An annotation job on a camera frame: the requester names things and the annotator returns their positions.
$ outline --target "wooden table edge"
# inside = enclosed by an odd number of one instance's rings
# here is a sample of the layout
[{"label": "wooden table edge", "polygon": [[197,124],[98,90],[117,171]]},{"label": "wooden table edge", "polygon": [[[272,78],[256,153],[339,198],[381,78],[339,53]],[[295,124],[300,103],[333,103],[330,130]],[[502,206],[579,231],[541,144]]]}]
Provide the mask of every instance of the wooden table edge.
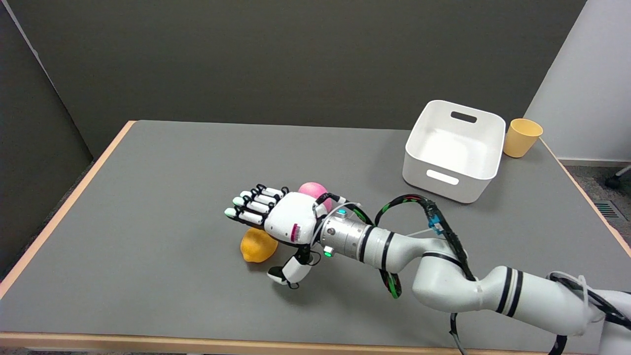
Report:
[{"label": "wooden table edge", "polygon": [[[291,342],[265,342],[250,340],[188,339],[172,337],[142,337],[132,335],[88,335],[49,333],[0,333],[0,346],[33,347],[39,349],[76,349],[134,351],[134,352],[180,352],[196,354],[239,354],[239,355],[302,355],[339,354],[437,354],[459,355],[458,349],[436,347],[366,346],[343,344],[316,344]],[[501,351],[468,349],[470,355],[533,355],[540,352]]]},{"label": "wooden table edge", "polygon": [[[44,227],[42,232],[35,238],[35,241],[18,263],[11,269],[9,274],[0,283],[0,300],[20,276],[28,263],[33,259],[37,251],[44,245],[52,231],[66,215],[75,201],[79,198],[90,181],[94,178],[105,161],[110,157],[116,146],[125,137],[131,126],[136,121],[129,121],[116,135],[112,143],[105,149],[103,154],[97,159],[92,168],[79,182],[68,199],[61,205],[50,222]],[[540,138],[542,144],[552,154],[559,166],[566,173],[574,186],[581,192],[583,197],[592,206],[596,214],[616,238],[620,246],[631,256],[631,248],[622,238],[620,233],[609,225],[607,220],[598,211],[594,203],[589,199],[585,191],[578,185],[576,180],[570,175],[567,169],[557,159],[549,146]],[[248,340],[213,340],[213,339],[188,339],[173,337],[148,337],[133,335],[88,335],[88,334],[55,334],[55,333],[21,333],[21,332],[0,332],[0,346],[5,347],[35,347],[46,349],[90,349],[90,350],[111,350],[111,351],[139,351],[139,352],[186,352],[202,354],[239,354],[239,355],[293,355],[300,351],[304,355],[328,354],[354,355],[364,353],[379,354],[438,354],[438,355],[458,355],[457,349],[445,349],[435,347],[391,347],[391,346],[361,346],[361,345],[341,345],[341,344],[311,344],[311,343],[291,343],[291,342],[256,342]],[[499,350],[469,350],[471,355],[499,355],[499,354],[542,354],[539,352],[515,352]]]},{"label": "wooden table edge", "polygon": [[44,227],[42,232],[35,238],[33,244],[31,244],[28,249],[24,252],[24,255],[18,260],[15,266],[9,271],[9,274],[4,278],[4,280],[0,283],[0,299],[4,297],[9,288],[13,285],[15,280],[20,276],[22,271],[27,267],[28,263],[33,259],[35,254],[39,251],[39,249],[44,245],[52,231],[55,230],[59,222],[66,216],[66,213],[70,208],[74,205],[75,201],[81,196],[83,190],[88,186],[90,181],[94,178],[94,175],[97,174],[99,169],[103,166],[107,158],[110,157],[116,146],[121,142],[123,137],[127,134],[131,126],[136,123],[136,121],[129,121],[123,126],[121,131],[116,135],[112,143],[105,149],[103,154],[97,159],[92,168],[85,174],[83,179],[79,182],[77,187],[73,190],[73,192],[68,196],[66,201],[59,207],[59,210],[52,216],[50,222]]}]

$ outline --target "robotic hand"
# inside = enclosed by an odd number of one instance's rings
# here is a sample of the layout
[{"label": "robotic hand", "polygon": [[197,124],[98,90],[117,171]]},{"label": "robotic hand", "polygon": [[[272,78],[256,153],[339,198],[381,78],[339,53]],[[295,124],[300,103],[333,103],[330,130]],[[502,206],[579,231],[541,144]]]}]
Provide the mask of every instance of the robotic hand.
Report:
[{"label": "robotic hand", "polygon": [[263,229],[279,242],[298,248],[282,267],[268,271],[275,282],[296,288],[314,265],[311,247],[317,241],[317,226],[327,214],[323,202],[329,197],[338,203],[346,201],[333,194],[316,200],[303,193],[290,192],[287,187],[277,190],[258,184],[235,197],[234,207],[224,213],[232,220]]}]

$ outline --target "lemon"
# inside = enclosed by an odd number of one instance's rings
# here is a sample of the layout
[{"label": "lemon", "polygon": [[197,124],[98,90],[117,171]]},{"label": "lemon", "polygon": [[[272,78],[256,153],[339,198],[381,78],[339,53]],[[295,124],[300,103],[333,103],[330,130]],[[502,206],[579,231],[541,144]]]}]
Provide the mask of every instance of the lemon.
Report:
[{"label": "lemon", "polygon": [[276,251],[278,241],[260,229],[250,228],[241,240],[243,260],[251,263],[262,263]]}]

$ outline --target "yellow cup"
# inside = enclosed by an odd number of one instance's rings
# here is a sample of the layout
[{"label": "yellow cup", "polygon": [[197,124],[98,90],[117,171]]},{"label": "yellow cup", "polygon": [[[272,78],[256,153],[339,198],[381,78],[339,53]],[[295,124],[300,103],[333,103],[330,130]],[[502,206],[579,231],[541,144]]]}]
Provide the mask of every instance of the yellow cup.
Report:
[{"label": "yellow cup", "polygon": [[521,158],[543,133],[543,128],[534,121],[515,118],[510,122],[509,131],[504,141],[504,154],[513,158]]}]

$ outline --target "bin handle hole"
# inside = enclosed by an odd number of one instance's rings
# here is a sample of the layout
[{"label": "bin handle hole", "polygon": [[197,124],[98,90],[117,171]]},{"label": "bin handle hole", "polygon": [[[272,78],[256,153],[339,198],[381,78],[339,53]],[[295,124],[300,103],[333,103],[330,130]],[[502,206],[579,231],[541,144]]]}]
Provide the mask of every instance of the bin handle hole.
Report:
[{"label": "bin handle hole", "polygon": [[450,185],[457,185],[458,182],[460,182],[460,180],[456,179],[455,177],[445,175],[441,172],[433,171],[431,169],[427,171],[427,176],[429,176],[430,178],[434,178],[436,180],[440,180],[443,183],[447,183]]},{"label": "bin handle hole", "polygon": [[470,116],[467,114],[463,114],[462,112],[456,112],[456,111],[451,112],[451,117],[455,119],[459,119],[460,121],[468,122],[468,123],[475,123],[478,120],[478,118],[475,116]]}]

